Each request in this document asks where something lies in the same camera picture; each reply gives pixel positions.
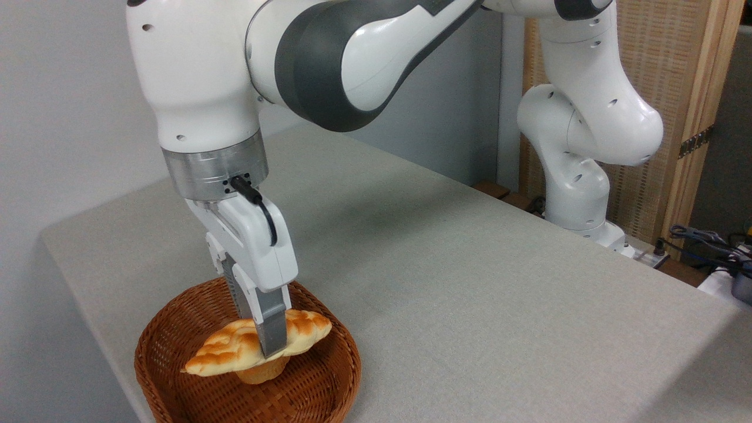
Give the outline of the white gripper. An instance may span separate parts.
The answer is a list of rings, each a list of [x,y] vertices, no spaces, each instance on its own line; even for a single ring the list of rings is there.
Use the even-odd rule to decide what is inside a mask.
[[[260,206],[236,195],[217,203],[186,200],[207,230],[217,273],[226,279],[237,315],[252,319],[265,358],[287,347],[286,311],[298,265],[289,230],[270,200]]]

